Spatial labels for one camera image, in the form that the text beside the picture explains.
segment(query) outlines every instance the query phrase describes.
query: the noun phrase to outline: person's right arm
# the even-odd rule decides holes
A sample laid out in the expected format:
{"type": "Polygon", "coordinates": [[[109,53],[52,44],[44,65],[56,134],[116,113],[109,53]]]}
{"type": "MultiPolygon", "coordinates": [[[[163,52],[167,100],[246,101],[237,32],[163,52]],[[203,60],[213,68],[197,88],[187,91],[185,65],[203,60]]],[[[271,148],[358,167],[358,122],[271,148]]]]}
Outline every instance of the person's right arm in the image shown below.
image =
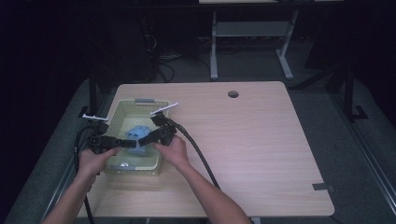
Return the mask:
{"type": "Polygon", "coordinates": [[[245,212],[233,199],[207,181],[190,165],[186,143],[180,137],[175,135],[169,147],[158,143],[154,143],[154,147],[186,178],[213,224],[250,223],[245,212]]]}

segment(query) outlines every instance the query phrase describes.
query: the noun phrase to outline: human arm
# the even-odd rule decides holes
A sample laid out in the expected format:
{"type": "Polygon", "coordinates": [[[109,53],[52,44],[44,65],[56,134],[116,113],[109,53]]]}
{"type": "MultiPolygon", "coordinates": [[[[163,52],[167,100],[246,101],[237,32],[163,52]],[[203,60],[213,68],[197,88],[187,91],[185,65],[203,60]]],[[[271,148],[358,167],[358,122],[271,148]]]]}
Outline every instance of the human arm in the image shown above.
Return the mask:
{"type": "Polygon", "coordinates": [[[112,148],[99,155],[94,154],[90,149],[81,151],[76,177],[42,223],[73,223],[87,192],[95,182],[96,175],[105,168],[106,161],[119,151],[120,148],[112,148]]]}
{"type": "Polygon", "coordinates": [[[171,145],[154,143],[163,157],[186,178],[193,193],[213,224],[250,223],[242,208],[195,170],[187,157],[186,143],[175,135],[171,145]]]}

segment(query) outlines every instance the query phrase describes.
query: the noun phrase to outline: floor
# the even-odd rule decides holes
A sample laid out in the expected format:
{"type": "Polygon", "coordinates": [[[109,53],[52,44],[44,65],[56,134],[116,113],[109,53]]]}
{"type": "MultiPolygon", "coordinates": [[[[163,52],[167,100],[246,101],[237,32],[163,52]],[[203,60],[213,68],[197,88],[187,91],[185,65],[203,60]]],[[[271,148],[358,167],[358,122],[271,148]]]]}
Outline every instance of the floor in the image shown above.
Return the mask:
{"type": "MultiPolygon", "coordinates": [[[[230,49],[225,43],[218,55],[219,81],[276,80],[290,87],[318,72],[304,68],[312,43],[294,41],[290,44],[287,59],[295,78],[286,80],[275,53],[279,41],[281,40],[264,39],[243,44],[233,43],[238,47],[237,49],[230,49]]],[[[181,57],[163,63],[171,66],[175,71],[171,82],[210,81],[207,49],[203,49],[196,57],[181,57]]],[[[162,65],[161,69],[167,79],[172,76],[171,68],[162,65]]],[[[334,188],[330,191],[330,196],[335,213],[331,217],[262,217],[261,223],[396,223],[395,213],[390,209],[375,182],[363,157],[360,144],[350,129],[350,123],[337,104],[339,99],[342,99],[342,90],[337,94],[327,93],[325,85],[328,79],[325,77],[304,90],[289,91],[289,94],[324,182],[334,188]]],[[[154,82],[163,82],[163,78],[158,76],[154,82]]],[[[106,114],[114,92],[115,90],[109,94],[99,94],[99,115],[106,114]]],[[[74,136],[85,124],[85,121],[76,119],[76,114],[88,104],[88,99],[88,85],[85,81],[66,109],[29,181],[9,213],[6,223],[39,222],[48,212],[48,204],[51,200],[62,192],[57,189],[62,189],[59,183],[70,177],[64,175],[64,169],[71,162],[74,136]]],[[[355,121],[354,127],[359,129],[389,181],[396,186],[395,128],[376,106],[370,92],[358,80],[355,81],[354,105],[361,105],[369,117],[355,121]]],[[[146,223],[144,218],[97,217],[95,221],[100,224],[146,223]]],[[[76,223],[89,222],[86,218],[78,218],[76,223]]],[[[150,223],[193,222],[180,219],[152,219],[150,223]]]]}

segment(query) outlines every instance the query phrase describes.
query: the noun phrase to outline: light wood desk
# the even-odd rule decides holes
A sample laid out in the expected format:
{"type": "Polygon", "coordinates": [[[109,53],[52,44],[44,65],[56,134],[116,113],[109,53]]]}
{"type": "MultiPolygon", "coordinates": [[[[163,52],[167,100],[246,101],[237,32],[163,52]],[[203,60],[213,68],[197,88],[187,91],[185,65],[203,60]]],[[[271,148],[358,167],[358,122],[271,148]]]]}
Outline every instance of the light wood desk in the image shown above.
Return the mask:
{"type": "MultiPolygon", "coordinates": [[[[328,191],[312,186],[323,180],[283,83],[121,85],[108,117],[118,100],[131,98],[179,102],[171,118],[187,129],[222,190],[248,216],[332,215],[328,191]]],[[[210,180],[189,143],[188,155],[210,180]]],[[[166,162],[158,176],[101,173],[88,198],[95,217],[205,217],[187,182],[166,162]]],[[[84,207],[78,215],[86,216],[84,207]]]]}

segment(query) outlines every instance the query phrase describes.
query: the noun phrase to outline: person's left hand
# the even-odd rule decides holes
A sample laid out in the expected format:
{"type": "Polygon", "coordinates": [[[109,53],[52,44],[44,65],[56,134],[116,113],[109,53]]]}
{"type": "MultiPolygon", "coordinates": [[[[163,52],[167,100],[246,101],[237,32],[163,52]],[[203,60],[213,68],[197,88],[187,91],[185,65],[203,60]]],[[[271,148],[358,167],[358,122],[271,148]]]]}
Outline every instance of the person's left hand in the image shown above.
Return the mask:
{"type": "Polygon", "coordinates": [[[106,161],[115,156],[120,151],[120,147],[114,147],[110,150],[96,155],[90,149],[85,149],[79,154],[78,173],[76,177],[88,180],[93,184],[96,175],[105,169],[106,161]]]}

